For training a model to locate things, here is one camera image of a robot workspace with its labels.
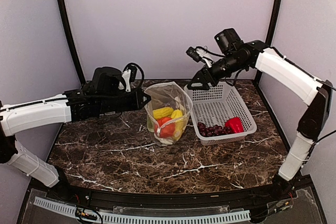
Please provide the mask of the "white plastic perforated basket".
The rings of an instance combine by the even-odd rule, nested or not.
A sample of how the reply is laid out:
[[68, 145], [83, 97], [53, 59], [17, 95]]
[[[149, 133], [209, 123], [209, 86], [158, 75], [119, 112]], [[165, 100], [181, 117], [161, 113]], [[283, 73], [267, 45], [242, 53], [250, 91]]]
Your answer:
[[[209, 90], [190, 90], [185, 86], [184, 91], [192, 100], [191, 119], [196, 136], [203, 146], [240, 141], [257, 131], [253, 116], [237, 89], [225, 81], [219, 82], [215, 87], [210, 87]], [[224, 126], [232, 118], [240, 119], [243, 132], [206, 137], [202, 136], [198, 130], [198, 123], [204, 123], [206, 127]]]

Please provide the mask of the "clear polka dot zip bag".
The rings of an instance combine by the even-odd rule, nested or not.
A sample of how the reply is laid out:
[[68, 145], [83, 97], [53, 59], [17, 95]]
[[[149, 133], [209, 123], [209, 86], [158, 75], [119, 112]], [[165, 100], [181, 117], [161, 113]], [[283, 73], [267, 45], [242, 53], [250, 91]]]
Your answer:
[[145, 94], [151, 101], [145, 106], [147, 127], [159, 146], [175, 144], [183, 135], [193, 108], [191, 98], [176, 82], [149, 86]]

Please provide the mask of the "yellow corn toy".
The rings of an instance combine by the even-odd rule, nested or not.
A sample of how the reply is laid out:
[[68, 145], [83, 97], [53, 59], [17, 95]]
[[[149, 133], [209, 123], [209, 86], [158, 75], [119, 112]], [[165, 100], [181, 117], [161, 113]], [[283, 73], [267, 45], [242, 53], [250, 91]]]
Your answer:
[[172, 119], [177, 119], [177, 121], [175, 121], [175, 131], [173, 133], [174, 138], [180, 138], [182, 135], [182, 129], [184, 126], [184, 121], [182, 117], [183, 112], [179, 109], [174, 110], [173, 113], [171, 114]]
[[153, 117], [155, 120], [159, 120], [164, 117], [170, 117], [174, 109], [172, 107], [163, 107], [153, 110]]

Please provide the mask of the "dark red grape bunch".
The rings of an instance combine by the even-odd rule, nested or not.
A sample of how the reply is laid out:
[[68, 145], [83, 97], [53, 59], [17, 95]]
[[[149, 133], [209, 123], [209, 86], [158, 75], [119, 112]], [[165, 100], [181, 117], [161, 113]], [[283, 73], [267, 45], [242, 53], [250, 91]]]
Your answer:
[[233, 133], [233, 130], [229, 126], [206, 126], [202, 122], [198, 122], [197, 124], [198, 131], [203, 137], [212, 137], [212, 136], [220, 136], [220, 135], [229, 135]]

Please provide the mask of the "red bell pepper toy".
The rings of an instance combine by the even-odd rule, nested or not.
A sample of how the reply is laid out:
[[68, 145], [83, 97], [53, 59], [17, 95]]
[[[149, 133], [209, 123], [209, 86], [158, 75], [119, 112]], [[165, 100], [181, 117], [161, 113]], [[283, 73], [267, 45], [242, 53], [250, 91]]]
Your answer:
[[244, 131], [244, 127], [239, 117], [229, 119], [225, 123], [225, 126], [229, 127], [233, 133], [242, 133]]

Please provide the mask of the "orange pumpkin toy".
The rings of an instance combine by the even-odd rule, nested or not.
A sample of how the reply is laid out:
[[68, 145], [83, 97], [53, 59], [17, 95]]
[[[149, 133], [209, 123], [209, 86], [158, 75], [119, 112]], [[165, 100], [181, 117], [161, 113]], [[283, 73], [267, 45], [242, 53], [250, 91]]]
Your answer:
[[165, 127], [163, 127], [163, 124], [170, 121], [172, 118], [167, 116], [163, 117], [157, 120], [157, 125], [154, 126], [154, 132], [156, 135], [160, 138], [168, 138], [172, 137], [175, 132], [175, 123], [169, 123]]

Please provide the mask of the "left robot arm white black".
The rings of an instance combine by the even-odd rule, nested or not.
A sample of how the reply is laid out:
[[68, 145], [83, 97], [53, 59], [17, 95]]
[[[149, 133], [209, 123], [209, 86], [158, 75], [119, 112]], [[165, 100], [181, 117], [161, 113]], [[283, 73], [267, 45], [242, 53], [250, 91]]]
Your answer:
[[143, 108], [151, 101], [150, 95], [142, 90], [144, 80], [131, 87], [137, 71], [141, 70], [135, 63], [127, 64], [123, 71], [100, 67], [94, 71], [92, 80], [80, 89], [33, 102], [1, 105], [1, 163], [11, 165], [53, 188], [61, 200], [71, 200], [74, 189], [65, 182], [66, 177], [61, 171], [28, 151], [15, 135], [40, 126], [84, 121], [110, 112]]

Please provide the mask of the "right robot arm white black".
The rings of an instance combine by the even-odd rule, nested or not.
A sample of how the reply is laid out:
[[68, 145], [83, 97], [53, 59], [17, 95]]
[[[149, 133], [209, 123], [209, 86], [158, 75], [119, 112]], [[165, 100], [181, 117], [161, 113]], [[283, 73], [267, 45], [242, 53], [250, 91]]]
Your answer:
[[320, 133], [329, 117], [335, 88], [330, 81], [322, 81], [300, 68], [275, 47], [260, 40], [243, 42], [233, 28], [221, 31], [214, 39], [222, 52], [218, 61], [209, 58], [211, 52], [201, 46], [186, 51], [194, 61], [204, 63], [187, 85], [188, 89], [209, 90], [233, 73], [255, 68], [282, 83], [307, 105], [294, 143], [268, 187], [269, 197], [278, 200], [293, 187], [294, 177], [322, 141]]

